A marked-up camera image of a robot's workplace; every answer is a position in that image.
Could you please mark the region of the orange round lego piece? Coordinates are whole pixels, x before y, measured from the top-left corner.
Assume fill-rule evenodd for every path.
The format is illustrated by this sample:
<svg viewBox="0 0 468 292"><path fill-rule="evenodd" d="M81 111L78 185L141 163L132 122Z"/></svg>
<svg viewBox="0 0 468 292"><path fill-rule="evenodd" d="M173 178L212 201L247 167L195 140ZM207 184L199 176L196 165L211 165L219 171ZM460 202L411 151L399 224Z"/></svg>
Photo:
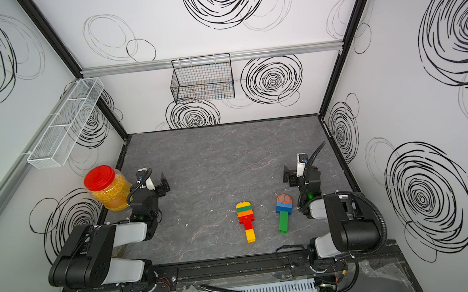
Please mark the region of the orange round lego piece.
<svg viewBox="0 0 468 292"><path fill-rule="evenodd" d="M277 205L292 205L293 204L293 201L292 201L292 197L290 197L288 194L282 194L282 195L279 195L276 199L276 202L277 202Z"/></svg>

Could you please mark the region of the light blue lego brick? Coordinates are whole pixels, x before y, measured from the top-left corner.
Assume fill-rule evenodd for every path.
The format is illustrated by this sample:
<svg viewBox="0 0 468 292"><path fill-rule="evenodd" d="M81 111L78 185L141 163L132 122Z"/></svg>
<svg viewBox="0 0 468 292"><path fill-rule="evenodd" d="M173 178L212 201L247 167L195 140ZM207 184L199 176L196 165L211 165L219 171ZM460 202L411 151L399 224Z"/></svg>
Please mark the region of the light blue lego brick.
<svg viewBox="0 0 468 292"><path fill-rule="evenodd" d="M292 211L293 211L293 205L292 204L284 203L284 202L277 202L277 205L276 205L276 212L277 213L285 212L285 213L288 213L289 215L291 215Z"/></svg>

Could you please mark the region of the green tall lego brick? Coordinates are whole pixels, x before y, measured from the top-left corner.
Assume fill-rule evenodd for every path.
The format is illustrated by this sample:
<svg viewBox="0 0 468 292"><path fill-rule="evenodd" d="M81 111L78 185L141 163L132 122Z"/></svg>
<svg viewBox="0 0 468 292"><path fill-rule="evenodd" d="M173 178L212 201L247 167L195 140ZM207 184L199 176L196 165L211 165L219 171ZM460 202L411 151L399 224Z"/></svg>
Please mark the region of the green tall lego brick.
<svg viewBox="0 0 468 292"><path fill-rule="evenodd" d="M288 233L289 213L286 211L280 211L279 218L279 232L282 234Z"/></svg>

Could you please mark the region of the yellow curved lego brick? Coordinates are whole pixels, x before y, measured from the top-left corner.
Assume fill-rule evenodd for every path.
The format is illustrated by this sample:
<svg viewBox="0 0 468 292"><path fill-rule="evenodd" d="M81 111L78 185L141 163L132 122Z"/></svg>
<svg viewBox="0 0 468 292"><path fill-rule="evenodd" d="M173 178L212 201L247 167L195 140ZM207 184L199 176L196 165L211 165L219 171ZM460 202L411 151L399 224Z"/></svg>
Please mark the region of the yellow curved lego brick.
<svg viewBox="0 0 468 292"><path fill-rule="evenodd" d="M247 201L244 201L244 202L240 202L236 205L236 210L244 210L246 208L250 208L251 207L251 203L250 202L247 202Z"/></svg>

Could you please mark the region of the orange long lego brick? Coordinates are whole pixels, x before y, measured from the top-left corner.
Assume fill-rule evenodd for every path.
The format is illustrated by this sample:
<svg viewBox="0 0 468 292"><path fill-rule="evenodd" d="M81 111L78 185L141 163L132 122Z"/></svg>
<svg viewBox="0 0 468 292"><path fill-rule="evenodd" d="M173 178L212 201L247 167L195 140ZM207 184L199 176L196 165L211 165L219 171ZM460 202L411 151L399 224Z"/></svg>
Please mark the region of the orange long lego brick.
<svg viewBox="0 0 468 292"><path fill-rule="evenodd" d="M245 216L249 216L249 215L253 215L254 212L252 210L247 210L247 211L243 211L243 212L239 212L238 213L238 218L241 218L241 217L245 217Z"/></svg>

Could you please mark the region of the yellow square lego brick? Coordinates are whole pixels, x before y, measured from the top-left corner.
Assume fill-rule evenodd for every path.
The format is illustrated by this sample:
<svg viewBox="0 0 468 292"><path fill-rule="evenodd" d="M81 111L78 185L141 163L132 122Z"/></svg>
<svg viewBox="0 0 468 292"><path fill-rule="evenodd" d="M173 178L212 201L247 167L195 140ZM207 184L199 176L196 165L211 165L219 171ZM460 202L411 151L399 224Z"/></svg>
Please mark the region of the yellow square lego brick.
<svg viewBox="0 0 468 292"><path fill-rule="evenodd" d="M252 242L256 242L256 234L254 233L254 229L248 229L248 230L245 230L245 234L246 234L246 239L247 239L247 242L249 244L251 244Z"/></svg>

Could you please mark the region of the green lego plate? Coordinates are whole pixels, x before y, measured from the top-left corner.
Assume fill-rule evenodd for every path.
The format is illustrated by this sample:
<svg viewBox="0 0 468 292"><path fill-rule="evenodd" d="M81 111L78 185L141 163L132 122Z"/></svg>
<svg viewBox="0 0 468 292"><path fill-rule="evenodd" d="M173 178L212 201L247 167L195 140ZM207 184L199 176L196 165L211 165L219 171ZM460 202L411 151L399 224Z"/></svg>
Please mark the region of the green lego plate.
<svg viewBox="0 0 468 292"><path fill-rule="evenodd" d="M252 208L251 207L243 207L243 208L237 209L237 213L246 213L248 211L252 211Z"/></svg>

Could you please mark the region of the small red lego brick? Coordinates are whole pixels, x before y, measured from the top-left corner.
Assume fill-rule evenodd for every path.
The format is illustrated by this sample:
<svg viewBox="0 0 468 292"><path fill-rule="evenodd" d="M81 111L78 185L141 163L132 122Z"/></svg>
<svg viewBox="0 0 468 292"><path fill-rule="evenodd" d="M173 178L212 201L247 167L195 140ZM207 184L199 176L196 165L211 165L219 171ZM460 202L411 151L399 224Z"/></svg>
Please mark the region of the small red lego brick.
<svg viewBox="0 0 468 292"><path fill-rule="evenodd" d="M245 223L244 228L245 228L245 230L252 230L253 229L252 222Z"/></svg>

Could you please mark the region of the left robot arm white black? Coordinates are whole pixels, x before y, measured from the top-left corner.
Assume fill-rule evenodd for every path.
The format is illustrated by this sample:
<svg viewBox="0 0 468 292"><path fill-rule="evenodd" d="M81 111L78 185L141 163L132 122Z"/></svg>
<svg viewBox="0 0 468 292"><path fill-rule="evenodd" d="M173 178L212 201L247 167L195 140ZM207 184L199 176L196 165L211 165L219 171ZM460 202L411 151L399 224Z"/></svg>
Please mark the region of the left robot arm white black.
<svg viewBox="0 0 468 292"><path fill-rule="evenodd" d="M141 169L137 183L126 198L131 207L128 219L102 225L79 225L69 236L52 265L51 286L93 289L110 284L157 283L152 261L112 256L119 246L151 240L162 220L159 199L171 191L164 174L152 184L152 169Z"/></svg>

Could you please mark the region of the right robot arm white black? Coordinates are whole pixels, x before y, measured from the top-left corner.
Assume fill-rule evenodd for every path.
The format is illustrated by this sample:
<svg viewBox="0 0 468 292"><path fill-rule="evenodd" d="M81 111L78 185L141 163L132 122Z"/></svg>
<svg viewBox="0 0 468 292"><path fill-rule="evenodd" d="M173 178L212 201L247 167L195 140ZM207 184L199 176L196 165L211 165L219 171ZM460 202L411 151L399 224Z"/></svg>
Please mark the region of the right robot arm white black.
<svg viewBox="0 0 468 292"><path fill-rule="evenodd" d="M327 221L329 232L316 237L308 249L313 259L345 254L372 254L387 242L386 222L377 206L361 192L321 191L321 173L315 166L285 167L283 181L298 187L297 209L310 219Z"/></svg>

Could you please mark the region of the plastic jar red lid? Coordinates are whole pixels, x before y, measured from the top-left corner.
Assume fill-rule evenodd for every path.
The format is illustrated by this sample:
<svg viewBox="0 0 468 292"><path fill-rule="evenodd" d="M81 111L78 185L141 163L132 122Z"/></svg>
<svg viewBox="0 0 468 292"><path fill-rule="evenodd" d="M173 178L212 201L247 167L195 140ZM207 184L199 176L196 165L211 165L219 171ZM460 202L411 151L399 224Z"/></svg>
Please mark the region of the plastic jar red lid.
<svg viewBox="0 0 468 292"><path fill-rule="evenodd" d="M103 165L90 170L84 178L84 186L110 211L120 212L129 207L127 198L131 183L111 166Z"/></svg>

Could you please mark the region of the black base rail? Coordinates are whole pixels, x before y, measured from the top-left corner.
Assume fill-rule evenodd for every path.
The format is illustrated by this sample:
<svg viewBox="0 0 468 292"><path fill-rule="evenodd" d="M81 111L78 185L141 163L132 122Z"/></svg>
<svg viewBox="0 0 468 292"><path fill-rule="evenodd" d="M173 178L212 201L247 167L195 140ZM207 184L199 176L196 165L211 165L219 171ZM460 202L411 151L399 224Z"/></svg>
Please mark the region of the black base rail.
<svg viewBox="0 0 468 292"><path fill-rule="evenodd" d="M400 247L394 240L372 254L341 254L334 258L315 259L307 249L294 249L222 259L211 259L184 263L156 265L155 283L137 282L125 286L125 292L159 292L177 290L188 283L210 281L221 278L240 277L264 273L285 273L293 276L317 275L330 265L336 269L343 266L343 261L353 259L379 259L401 254Z"/></svg>

